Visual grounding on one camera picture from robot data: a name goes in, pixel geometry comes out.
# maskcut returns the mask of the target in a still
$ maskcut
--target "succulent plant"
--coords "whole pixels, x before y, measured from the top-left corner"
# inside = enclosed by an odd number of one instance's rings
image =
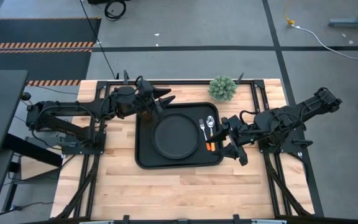
[[[218,76],[209,83],[209,95],[216,101],[230,101],[236,93],[237,85],[230,77]]]

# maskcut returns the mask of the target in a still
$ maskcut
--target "white cable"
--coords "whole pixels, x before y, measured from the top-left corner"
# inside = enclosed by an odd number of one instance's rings
[[[299,26],[294,26],[294,25],[291,25],[291,26],[294,27],[294,28],[296,28],[296,29],[303,30],[303,31],[309,32],[310,34],[313,34],[314,37],[317,39],[317,41],[318,41],[318,42],[321,44],[321,46],[323,46],[325,49],[330,50],[330,51],[332,51],[332,52],[335,52],[335,53],[337,53],[337,54],[339,54],[339,55],[342,55],[343,57],[347,57],[347,58],[350,58],[350,59],[353,59],[353,60],[358,60],[358,58],[347,56],[346,54],[342,54],[342,53],[340,53],[340,52],[337,52],[336,50],[330,49],[329,47],[325,46],[323,43],[321,43],[321,41],[318,39],[317,35],[314,34],[314,32],[312,32],[312,31],[310,31],[310,30],[308,30],[308,29],[301,28],[301,27],[299,27]]]

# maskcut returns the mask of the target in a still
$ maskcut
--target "black floor mat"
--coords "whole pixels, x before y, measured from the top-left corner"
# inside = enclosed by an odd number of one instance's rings
[[[96,33],[101,19],[90,19]],[[0,43],[95,42],[84,18],[0,19]]]
[[[38,80],[32,82],[36,85],[77,85],[86,78],[90,57],[91,52],[83,49],[0,50],[0,70],[27,70],[29,80]]]

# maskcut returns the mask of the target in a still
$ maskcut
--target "silver fork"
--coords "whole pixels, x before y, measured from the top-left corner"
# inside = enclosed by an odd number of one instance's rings
[[[206,134],[205,134],[205,126],[204,126],[204,121],[203,121],[203,119],[201,118],[201,119],[199,119],[198,120],[198,122],[200,123],[200,128],[203,130],[203,132],[204,132],[204,137],[205,137],[205,141],[207,140],[207,138],[206,138]],[[211,147],[209,146],[209,144],[208,143],[206,143],[206,148],[207,148],[207,150],[211,150]]]

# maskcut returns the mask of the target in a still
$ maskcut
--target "black desk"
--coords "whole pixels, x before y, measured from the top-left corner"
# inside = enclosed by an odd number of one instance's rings
[[[53,166],[62,165],[62,158],[59,155],[7,133],[23,93],[27,76],[27,71],[0,71],[0,186],[9,172],[14,152]]]

